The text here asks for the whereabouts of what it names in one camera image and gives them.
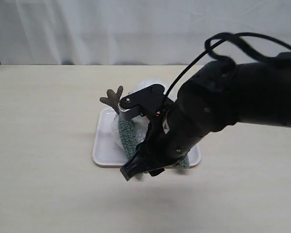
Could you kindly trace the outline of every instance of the black cable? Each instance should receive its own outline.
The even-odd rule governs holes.
[[[183,77],[183,75],[190,69],[192,66],[194,66],[200,59],[202,59],[206,54],[208,54],[210,57],[216,59],[216,60],[230,60],[233,61],[230,57],[218,55],[217,53],[213,52],[213,49],[217,46],[221,45],[225,41],[229,41],[232,44],[236,45],[238,48],[240,48],[244,53],[246,53],[249,57],[260,61],[264,63],[271,63],[274,60],[274,57],[268,57],[261,53],[259,53],[257,50],[255,50],[253,47],[251,47],[246,41],[241,39],[240,37],[248,36],[248,37],[256,37],[261,38],[265,40],[269,40],[271,42],[274,42],[276,44],[279,44],[291,51],[291,45],[278,40],[276,38],[273,38],[268,35],[259,34],[259,33],[218,33],[217,35],[214,35],[213,37],[209,38],[205,41],[205,51],[203,51],[199,56],[197,56],[179,75],[178,77],[173,81],[173,83],[168,88],[163,100],[162,104],[159,108],[159,110],[164,106],[165,101],[167,100],[168,95],[170,94],[171,90],[174,88],[174,86],[177,84],[177,82]],[[211,41],[215,39],[220,39],[215,44],[211,45]]]

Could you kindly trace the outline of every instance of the screw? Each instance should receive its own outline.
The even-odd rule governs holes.
[[[205,113],[210,113],[210,108],[204,108]]]

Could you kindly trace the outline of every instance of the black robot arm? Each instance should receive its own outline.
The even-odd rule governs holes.
[[[124,119],[137,115],[150,119],[145,140],[121,168],[127,181],[140,172],[159,175],[179,163],[208,133],[237,122],[291,128],[291,52],[272,58],[257,53],[253,56],[259,62],[240,65],[210,54],[217,61],[186,81],[175,102],[158,84],[120,101]]]

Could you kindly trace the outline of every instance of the knitted toy leg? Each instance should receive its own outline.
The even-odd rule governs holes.
[[[131,159],[136,152],[136,134],[135,127],[132,121],[123,120],[120,116],[118,118],[118,130],[121,138],[121,143],[128,159]],[[142,173],[136,175],[137,179],[141,179]]]

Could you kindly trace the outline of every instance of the stuffed toy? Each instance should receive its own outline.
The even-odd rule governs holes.
[[[161,82],[159,79],[150,79],[137,84],[129,94],[137,92],[147,86],[152,84],[161,84],[165,87],[165,91],[167,91],[168,86]],[[132,120],[125,121],[119,115],[118,103],[123,94],[123,86],[119,86],[117,91],[114,92],[111,89],[107,90],[107,97],[101,97],[100,102],[112,107],[116,112],[114,120],[111,124],[112,128],[112,137],[114,138],[116,144],[124,151],[126,158],[129,160],[135,154],[136,146],[141,143],[147,132],[147,125],[149,120],[144,116],[137,116]],[[176,96],[172,93],[168,96],[171,100],[175,101]],[[185,169],[190,167],[188,156],[184,156],[181,162],[176,166],[177,172],[183,174]],[[141,179],[143,174],[140,173],[135,176],[137,179]]]

